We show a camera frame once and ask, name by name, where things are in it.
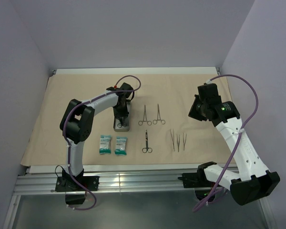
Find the metal instrument tray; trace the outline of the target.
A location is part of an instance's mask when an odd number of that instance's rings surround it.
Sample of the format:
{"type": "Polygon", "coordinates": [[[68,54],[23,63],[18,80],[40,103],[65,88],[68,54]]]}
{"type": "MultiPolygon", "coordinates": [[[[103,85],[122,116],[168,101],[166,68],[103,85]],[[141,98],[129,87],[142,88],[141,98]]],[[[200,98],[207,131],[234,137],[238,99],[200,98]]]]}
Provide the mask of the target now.
{"type": "Polygon", "coordinates": [[[113,129],[115,132],[130,131],[131,119],[131,102],[126,102],[128,114],[123,117],[115,117],[113,122],[113,129]]]}

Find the steel hemostat forceps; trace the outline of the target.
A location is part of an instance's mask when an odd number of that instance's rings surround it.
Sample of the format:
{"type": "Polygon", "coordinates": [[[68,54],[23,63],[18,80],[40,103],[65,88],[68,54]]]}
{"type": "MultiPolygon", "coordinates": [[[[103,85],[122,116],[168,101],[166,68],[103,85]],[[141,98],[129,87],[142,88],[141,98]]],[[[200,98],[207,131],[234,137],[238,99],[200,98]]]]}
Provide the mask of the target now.
{"type": "Polygon", "coordinates": [[[166,121],[164,119],[161,118],[161,113],[160,113],[160,106],[159,104],[157,104],[157,118],[153,120],[153,124],[156,125],[158,123],[161,123],[162,125],[164,125],[166,123],[166,121]]]}
{"type": "Polygon", "coordinates": [[[138,121],[139,126],[142,126],[143,124],[152,125],[152,121],[147,119],[146,105],[144,105],[143,119],[138,121]]]}

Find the teal sterile packet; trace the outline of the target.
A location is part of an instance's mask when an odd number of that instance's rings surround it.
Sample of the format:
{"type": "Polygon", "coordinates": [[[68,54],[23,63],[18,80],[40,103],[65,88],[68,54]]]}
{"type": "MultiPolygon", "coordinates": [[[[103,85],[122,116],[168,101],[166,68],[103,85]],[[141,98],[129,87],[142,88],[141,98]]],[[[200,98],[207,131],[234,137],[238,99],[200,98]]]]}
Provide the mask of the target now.
{"type": "Polygon", "coordinates": [[[117,156],[126,156],[126,144],[127,144],[127,137],[124,136],[117,136],[116,137],[116,144],[115,144],[115,155],[117,156]]]}
{"type": "Polygon", "coordinates": [[[100,145],[99,145],[99,154],[111,154],[111,135],[101,135],[100,136],[100,145]]]}

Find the beige cloth wrap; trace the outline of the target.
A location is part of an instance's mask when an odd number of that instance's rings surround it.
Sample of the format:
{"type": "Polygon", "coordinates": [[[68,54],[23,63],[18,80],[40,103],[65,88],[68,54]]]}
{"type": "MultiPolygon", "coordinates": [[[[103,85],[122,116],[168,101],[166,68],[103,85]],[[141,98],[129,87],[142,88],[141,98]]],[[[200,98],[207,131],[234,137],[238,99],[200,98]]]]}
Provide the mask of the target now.
{"type": "Polygon", "coordinates": [[[27,149],[21,160],[24,166],[64,165],[67,144],[60,122],[72,99],[84,101],[105,92],[115,84],[128,83],[136,88],[131,102],[130,131],[115,132],[113,109],[108,108],[94,117],[92,133],[84,144],[85,165],[143,165],[143,164],[195,164],[214,161],[225,163],[230,149],[211,122],[197,121],[188,116],[197,87],[211,79],[210,74],[58,74],[48,81],[40,114],[35,123],[27,149]],[[143,119],[146,105],[147,119],[157,118],[160,106],[164,125],[138,125],[143,119]],[[173,151],[170,129],[174,129],[173,151]],[[145,130],[148,131],[152,153],[143,153],[145,130]],[[187,134],[183,151],[183,133],[187,134]],[[180,152],[176,135],[180,135],[180,152]],[[111,135],[111,154],[99,154],[100,136],[111,135]],[[127,137],[126,156],[115,155],[116,137],[127,137]]]}

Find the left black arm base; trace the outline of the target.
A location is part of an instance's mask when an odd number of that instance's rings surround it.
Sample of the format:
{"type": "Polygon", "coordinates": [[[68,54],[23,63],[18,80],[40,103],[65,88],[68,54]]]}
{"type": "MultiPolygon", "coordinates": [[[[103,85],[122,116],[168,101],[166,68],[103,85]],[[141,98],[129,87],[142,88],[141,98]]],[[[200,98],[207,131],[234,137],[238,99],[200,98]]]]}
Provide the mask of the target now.
{"type": "MultiPolygon", "coordinates": [[[[99,176],[83,176],[79,181],[82,186],[91,192],[97,191],[99,186],[99,176]]],[[[79,207],[91,201],[95,203],[94,198],[84,188],[75,183],[71,178],[58,177],[55,192],[65,194],[67,205],[79,207]]]]}

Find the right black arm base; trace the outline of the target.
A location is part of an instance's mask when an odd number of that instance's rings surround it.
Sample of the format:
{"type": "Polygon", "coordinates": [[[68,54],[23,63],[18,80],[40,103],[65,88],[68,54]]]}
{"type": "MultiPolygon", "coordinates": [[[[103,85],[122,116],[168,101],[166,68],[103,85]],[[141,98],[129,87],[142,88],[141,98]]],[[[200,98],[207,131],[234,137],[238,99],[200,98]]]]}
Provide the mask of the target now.
{"type": "Polygon", "coordinates": [[[184,188],[212,188],[215,182],[206,180],[205,178],[200,178],[200,176],[195,173],[182,173],[178,180],[182,181],[184,188]]]}

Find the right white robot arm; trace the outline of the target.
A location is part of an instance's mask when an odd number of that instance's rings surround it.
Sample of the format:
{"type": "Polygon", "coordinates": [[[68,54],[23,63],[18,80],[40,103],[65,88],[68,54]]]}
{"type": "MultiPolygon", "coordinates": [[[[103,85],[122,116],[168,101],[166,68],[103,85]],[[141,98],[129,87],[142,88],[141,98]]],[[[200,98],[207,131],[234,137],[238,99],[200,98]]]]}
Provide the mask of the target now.
{"type": "Polygon", "coordinates": [[[238,173],[224,170],[215,162],[199,165],[197,182],[207,186],[211,182],[231,192],[234,201],[243,206],[271,194],[280,177],[271,172],[255,151],[233,102],[222,102],[214,83],[198,87],[198,94],[189,117],[210,121],[222,135],[236,162],[238,173]]]}

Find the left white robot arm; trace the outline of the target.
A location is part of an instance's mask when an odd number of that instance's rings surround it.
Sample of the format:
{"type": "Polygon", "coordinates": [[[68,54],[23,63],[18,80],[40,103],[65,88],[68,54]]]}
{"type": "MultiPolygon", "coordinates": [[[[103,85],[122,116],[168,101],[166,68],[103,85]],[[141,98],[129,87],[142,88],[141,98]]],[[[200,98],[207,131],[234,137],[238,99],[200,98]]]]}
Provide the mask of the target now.
{"type": "Polygon", "coordinates": [[[109,87],[105,93],[93,99],[69,102],[60,123],[63,137],[67,142],[67,163],[63,172],[66,185],[71,190],[83,186],[83,146],[92,132],[94,117],[100,112],[113,108],[115,131],[129,131],[130,104],[134,98],[134,89],[127,83],[121,87],[109,87]]]}

